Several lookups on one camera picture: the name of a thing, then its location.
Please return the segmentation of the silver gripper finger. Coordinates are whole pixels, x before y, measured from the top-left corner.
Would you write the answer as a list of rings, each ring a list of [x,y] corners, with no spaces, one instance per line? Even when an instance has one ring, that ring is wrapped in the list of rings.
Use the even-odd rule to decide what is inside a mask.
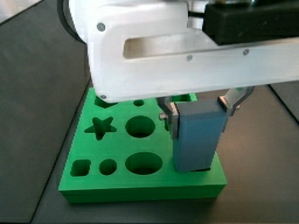
[[[159,119],[167,123],[167,129],[171,134],[171,138],[179,137],[179,110],[177,104],[173,102],[171,97],[159,97],[157,99],[158,106],[163,110],[159,114]]]
[[[223,107],[227,116],[234,116],[238,106],[250,97],[254,89],[254,87],[235,87],[218,97],[219,105]]]

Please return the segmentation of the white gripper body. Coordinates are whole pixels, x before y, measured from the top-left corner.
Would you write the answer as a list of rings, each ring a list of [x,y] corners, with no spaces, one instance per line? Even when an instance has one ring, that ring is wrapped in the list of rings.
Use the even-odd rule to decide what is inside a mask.
[[[203,32],[217,0],[70,0],[106,102],[299,80],[299,37],[218,45]]]

